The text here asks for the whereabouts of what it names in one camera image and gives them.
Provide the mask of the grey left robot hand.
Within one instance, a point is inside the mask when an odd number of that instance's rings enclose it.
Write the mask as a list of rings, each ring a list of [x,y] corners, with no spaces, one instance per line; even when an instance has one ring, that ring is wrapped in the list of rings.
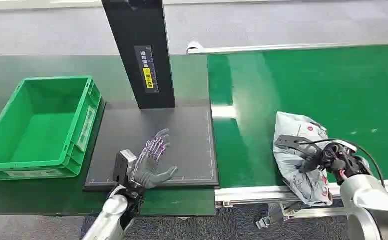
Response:
[[[168,131],[168,128],[160,130],[153,138],[145,143],[131,175],[131,180],[137,186],[145,189],[155,188],[165,181],[172,179],[177,172],[177,166],[171,166],[162,172],[158,171],[161,157],[170,145]]]

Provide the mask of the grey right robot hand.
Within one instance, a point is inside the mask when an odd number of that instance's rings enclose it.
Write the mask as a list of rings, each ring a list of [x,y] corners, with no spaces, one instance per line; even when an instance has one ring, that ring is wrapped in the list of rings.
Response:
[[[274,145],[299,152],[297,155],[303,159],[303,163],[297,169],[301,173],[308,173],[320,168],[323,149],[317,143],[326,141],[327,139],[309,140],[302,136],[280,134],[274,141]]]

